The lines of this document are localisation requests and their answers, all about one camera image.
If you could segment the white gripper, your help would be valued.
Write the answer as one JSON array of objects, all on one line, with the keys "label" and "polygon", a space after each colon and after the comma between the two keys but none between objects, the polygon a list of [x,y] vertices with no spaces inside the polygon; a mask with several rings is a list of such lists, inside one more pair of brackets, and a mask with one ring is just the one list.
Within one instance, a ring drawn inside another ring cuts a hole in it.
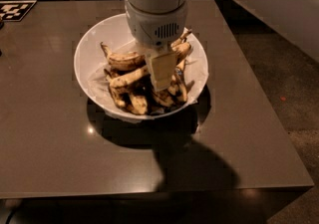
[{"label": "white gripper", "polygon": [[[125,0],[126,15],[134,38],[151,48],[163,47],[183,33],[187,16],[186,0]],[[156,92],[170,86],[176,53],[146,50],[146,63]]]}]

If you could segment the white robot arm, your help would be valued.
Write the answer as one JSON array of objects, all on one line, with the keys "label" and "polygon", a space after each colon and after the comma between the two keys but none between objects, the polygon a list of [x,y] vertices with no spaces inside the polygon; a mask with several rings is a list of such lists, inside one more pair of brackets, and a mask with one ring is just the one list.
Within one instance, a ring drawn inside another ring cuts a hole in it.
[{"label": "white robot arm", "polygon": [[146,56],[156,91],[169,87],[176,66],[170,44],[183,33],[186,0],[125,0],[126,14],[138,50]]}]

